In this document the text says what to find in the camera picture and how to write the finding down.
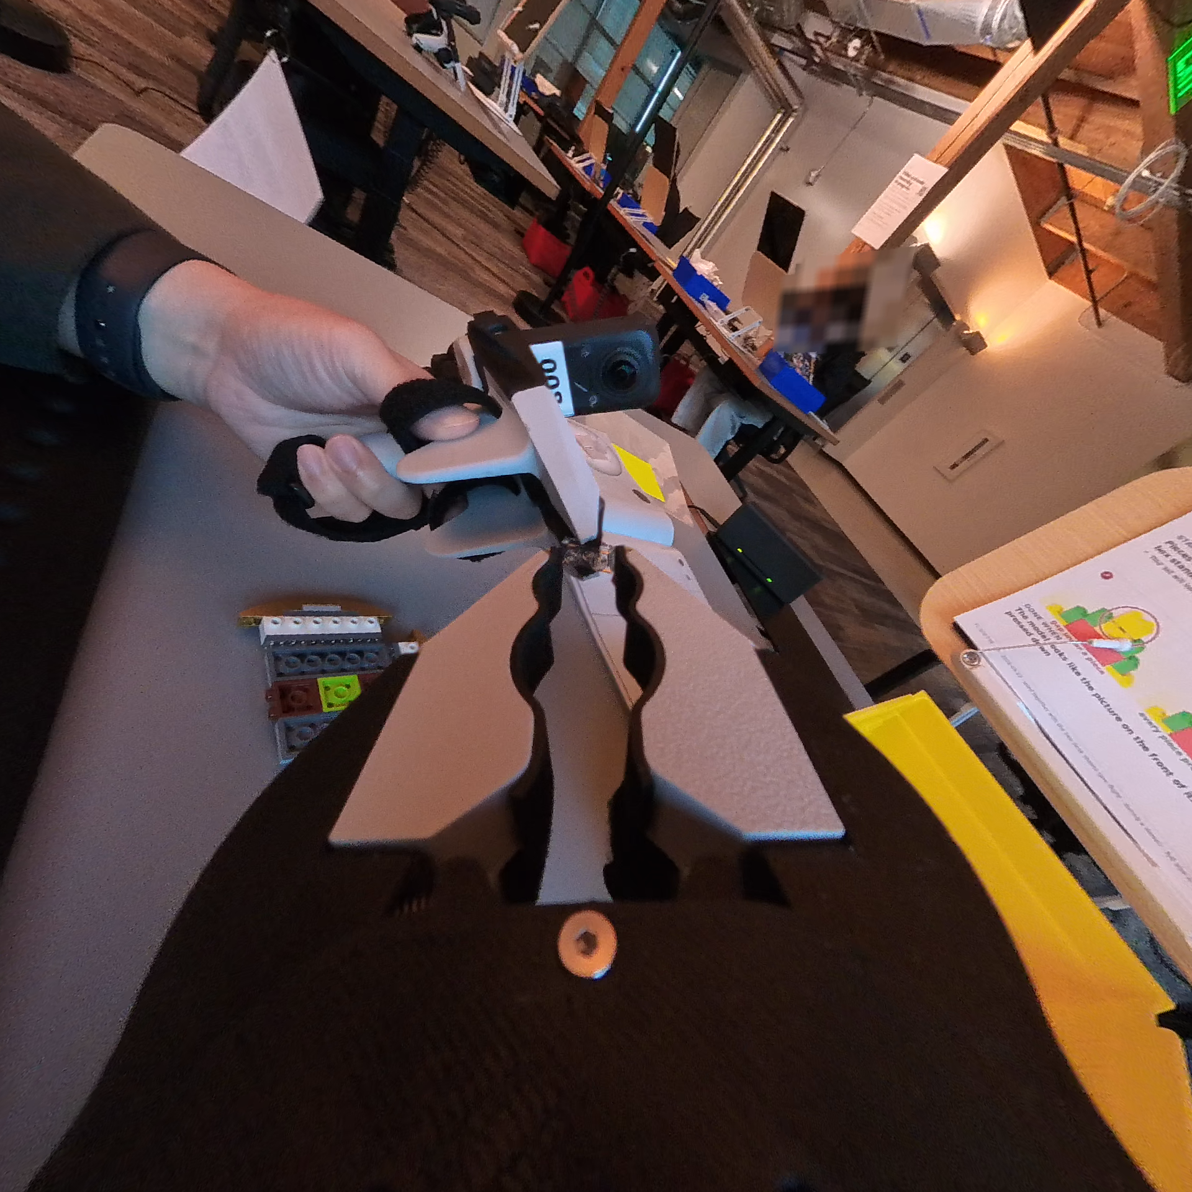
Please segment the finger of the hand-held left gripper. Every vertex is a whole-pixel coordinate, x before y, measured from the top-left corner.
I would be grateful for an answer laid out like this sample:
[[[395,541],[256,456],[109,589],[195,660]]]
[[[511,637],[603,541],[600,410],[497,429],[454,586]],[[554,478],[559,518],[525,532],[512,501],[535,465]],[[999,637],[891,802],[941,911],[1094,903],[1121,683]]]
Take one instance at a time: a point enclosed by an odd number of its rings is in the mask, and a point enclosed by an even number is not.
[[[555,508],[582,542],[602,535],[603,498],[586,454],[555,396],[544,386],[518,392],[512,407],[539,458],[538,474]]]

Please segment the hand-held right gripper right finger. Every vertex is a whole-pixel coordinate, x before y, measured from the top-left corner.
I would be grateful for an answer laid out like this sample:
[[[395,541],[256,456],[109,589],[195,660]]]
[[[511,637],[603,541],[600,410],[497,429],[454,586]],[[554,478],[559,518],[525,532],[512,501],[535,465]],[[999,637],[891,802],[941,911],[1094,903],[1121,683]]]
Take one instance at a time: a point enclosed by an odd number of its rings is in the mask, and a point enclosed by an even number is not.
[[[633,548],[615,552],[640,687],[609,806],[612,886],[679,886],[701,859],[840,840],[845,827],[759,653]]]

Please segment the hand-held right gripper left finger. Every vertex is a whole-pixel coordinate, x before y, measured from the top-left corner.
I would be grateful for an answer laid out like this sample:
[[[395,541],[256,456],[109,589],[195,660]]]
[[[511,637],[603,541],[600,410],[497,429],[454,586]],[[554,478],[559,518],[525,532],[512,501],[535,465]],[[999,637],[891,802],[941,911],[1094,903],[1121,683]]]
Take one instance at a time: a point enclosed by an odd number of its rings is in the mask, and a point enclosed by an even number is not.
[[[552,779],[534,693],[554,664],[562,551],[538,551],[420,651],[329,834],[542,880]]]

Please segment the grey brown toy brick model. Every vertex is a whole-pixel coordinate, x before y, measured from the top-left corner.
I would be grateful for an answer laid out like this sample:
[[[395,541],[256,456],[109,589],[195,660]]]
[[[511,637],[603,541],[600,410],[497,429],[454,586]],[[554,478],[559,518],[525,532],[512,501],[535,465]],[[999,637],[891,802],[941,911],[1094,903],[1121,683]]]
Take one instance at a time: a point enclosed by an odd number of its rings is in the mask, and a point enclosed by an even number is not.
[[[274,602],[239,614],[240,626],[258,632],[280,765],[293,762],[388,666],[419,653],[420,636],[396,643],[383,637],[389,619],[337,603]]]

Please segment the large yellow plastic bin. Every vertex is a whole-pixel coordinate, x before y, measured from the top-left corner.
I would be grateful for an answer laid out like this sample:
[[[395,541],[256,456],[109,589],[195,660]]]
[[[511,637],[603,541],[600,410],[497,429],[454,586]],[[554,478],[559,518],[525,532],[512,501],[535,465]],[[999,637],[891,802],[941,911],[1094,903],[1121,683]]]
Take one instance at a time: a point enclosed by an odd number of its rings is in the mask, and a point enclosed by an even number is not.
[[[1143,962],[930,695],[846,714],[918,790],[998,908],[1052,1032],[1143,1174],[1191,1189],[1188,1063]]]

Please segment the person's left forearm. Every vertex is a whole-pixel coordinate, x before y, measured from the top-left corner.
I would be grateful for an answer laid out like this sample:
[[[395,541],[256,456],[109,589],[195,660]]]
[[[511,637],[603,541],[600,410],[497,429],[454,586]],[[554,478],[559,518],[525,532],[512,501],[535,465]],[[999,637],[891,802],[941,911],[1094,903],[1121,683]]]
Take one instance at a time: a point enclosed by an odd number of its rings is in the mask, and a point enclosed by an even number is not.
[[[162,229],[24,118],[2,108],[2,359],[60,370],[58,319],[112,241]]]

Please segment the grey desk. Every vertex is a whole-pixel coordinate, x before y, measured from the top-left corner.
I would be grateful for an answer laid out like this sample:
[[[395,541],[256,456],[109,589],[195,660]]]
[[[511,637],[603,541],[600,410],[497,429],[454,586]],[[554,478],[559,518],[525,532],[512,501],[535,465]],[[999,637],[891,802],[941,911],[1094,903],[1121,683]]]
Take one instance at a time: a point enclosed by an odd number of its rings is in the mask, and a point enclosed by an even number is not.
[[[247,280],[356,318],[426,365],[469,316],[149,138],[102,125],[78,160]],[[3,883],[3,1189],[24,1189],[95,1087],[171,922],[278,773],[256,634],[284,595],[368,599],[437,632],[528,559],[436,559],[284,527],[260,461],[205,412],[153,416]],[[606,898],[595,847],[623,712],[572,596],[547,722],[561,792],[547,901]]]

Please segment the yellow paper sheet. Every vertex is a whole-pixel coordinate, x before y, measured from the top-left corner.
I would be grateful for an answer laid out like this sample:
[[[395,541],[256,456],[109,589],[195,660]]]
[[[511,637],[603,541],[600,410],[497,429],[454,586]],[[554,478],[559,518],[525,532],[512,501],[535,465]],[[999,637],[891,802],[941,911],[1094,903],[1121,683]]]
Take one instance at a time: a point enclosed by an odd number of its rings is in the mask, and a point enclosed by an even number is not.
[[[659,477],[652,465],[642,457],[635,456],[618,444],[615,444],[615,451],[620,460],[622,468],[630,477],[636,490],[652,500],[666,502]]]

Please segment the blue parts bin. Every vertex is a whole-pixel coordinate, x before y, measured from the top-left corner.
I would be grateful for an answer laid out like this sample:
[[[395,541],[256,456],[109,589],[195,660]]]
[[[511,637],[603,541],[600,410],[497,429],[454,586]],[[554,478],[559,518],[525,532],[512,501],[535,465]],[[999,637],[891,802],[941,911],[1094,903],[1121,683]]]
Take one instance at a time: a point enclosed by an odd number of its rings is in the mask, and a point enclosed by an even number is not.
[[[826,402],[826,396],[779,352],[769,351],[765,355],[759,362],[759,373],[775,392],[803,413],[818,413]]]
[[[730,298],[714,281],[697,271],[693,261],[680,257],[674,268],[676,284],[694,301],[728,311]]]

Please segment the long wooden work table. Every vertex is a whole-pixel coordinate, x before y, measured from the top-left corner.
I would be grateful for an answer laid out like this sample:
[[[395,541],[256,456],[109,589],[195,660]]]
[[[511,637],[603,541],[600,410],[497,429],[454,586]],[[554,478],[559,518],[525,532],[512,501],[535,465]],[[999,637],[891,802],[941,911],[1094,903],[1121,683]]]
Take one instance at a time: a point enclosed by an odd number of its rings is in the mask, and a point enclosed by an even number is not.
[[[674,295],[667,314],[676,328],[690,341],[705,365],[717,372],[723,383],[735,393],[752,399],[757,404],[767,407],[768,422],[778,422],[782,426],[795,429],[799,437],[813,439],[822,443],[837,443],[837,437],[828,424],[816,414],[801,410],[786,396],[776,390],[761,372],[757,358],[744,352],[718,325],[714,315],[700,299],[688,294],[666,255],[666,248],[656,237],[637,229],[625,211],[612,203],[612,216],[649,258],[656,268],[660,281]]]

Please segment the black electronic box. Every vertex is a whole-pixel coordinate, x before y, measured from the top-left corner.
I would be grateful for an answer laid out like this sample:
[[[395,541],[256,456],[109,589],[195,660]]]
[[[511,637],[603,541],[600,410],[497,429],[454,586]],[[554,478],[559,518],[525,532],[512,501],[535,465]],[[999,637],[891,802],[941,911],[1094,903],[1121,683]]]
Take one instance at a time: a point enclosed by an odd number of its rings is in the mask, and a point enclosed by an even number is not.
[[[775,616],[822,580],[812,561],[754,504],[742,504],[708,544],[758,619]]]

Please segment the black monitor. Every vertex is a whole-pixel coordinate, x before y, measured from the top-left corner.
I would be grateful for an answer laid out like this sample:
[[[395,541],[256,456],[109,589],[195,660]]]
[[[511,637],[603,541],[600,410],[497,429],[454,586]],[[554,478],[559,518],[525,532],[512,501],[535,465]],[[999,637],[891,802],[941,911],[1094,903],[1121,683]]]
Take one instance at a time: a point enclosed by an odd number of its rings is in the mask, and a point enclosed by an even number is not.
[[[795,258],[806,213],[796,203],[772,190],[755,250],[788,274]]]

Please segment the colourful instruction sheet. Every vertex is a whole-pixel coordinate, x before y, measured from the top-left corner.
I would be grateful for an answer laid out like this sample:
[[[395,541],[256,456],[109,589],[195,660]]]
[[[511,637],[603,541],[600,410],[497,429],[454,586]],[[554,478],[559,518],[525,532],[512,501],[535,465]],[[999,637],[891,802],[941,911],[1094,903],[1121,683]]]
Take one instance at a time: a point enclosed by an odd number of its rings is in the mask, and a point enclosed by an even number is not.
[[[1191,515],[957,624],[1189,901]]]

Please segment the person's dark jacket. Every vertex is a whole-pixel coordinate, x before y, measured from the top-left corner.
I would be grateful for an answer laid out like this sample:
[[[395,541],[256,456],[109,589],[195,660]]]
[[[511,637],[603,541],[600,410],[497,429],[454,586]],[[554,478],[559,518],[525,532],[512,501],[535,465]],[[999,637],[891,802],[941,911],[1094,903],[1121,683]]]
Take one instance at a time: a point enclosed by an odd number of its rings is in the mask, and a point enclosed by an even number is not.
[[[2,861],[122,515],[149,400],[2,369]]]

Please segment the small wall sign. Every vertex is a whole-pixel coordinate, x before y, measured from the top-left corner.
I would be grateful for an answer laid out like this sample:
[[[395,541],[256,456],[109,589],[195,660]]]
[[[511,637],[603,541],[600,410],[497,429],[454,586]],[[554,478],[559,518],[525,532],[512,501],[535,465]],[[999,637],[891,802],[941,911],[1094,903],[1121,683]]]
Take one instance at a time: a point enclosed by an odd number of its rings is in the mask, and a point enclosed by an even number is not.
[[[934,470],[944,480],[954,483],[1002,444],[1003,439],[996,433],[986,429],[977,430],[940,456],[934,461]]]

